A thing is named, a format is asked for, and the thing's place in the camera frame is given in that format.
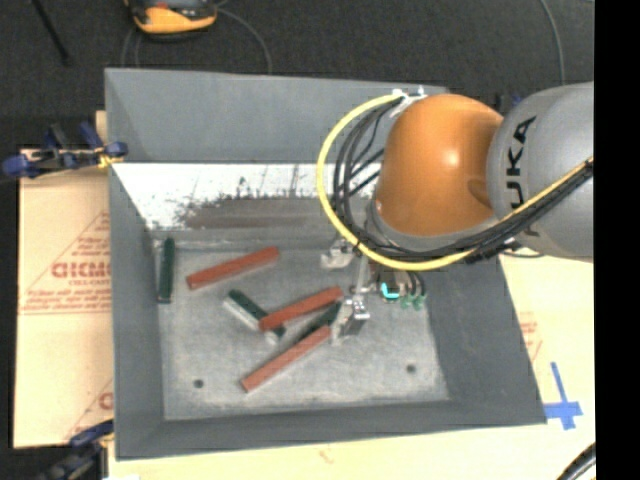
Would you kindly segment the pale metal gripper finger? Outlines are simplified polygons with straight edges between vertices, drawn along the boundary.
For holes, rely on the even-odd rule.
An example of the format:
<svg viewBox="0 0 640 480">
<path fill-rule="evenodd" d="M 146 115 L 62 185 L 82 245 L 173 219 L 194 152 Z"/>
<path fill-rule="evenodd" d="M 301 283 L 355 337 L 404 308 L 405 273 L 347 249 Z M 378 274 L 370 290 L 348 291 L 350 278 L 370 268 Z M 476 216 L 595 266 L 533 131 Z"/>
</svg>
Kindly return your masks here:
<svg viewBox="0 0 640 480">
<path fill-rule="evenodd" d="M 343 269 L 353 260 L 351 245 L 344 240 L 334 241 L 320 256 L 323 269 Z"/>
<path fill-rule="evenodd" d="M 357 336 L 370 319 L 370 313 L 362 298 L 345 299 L 330 325 L 331 343 L 340 344 Z"/>
</svg>

